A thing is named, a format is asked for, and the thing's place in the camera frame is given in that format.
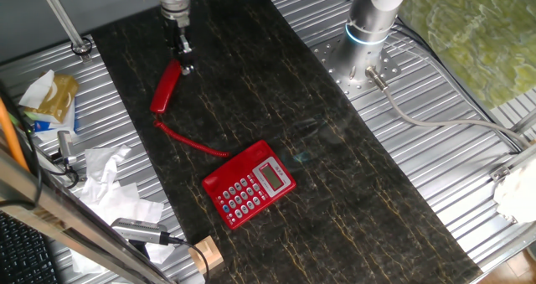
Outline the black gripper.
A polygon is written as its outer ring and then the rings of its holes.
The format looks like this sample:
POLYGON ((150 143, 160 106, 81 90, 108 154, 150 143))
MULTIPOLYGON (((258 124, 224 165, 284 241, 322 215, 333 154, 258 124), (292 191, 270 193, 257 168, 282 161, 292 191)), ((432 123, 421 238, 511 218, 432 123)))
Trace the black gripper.
POLYGON ((195 54, 190 43, 190 27, 180 28, 176 22, 166 22, 167 44, 172 57, 181 64, 182 75, 194 72, 195 54))

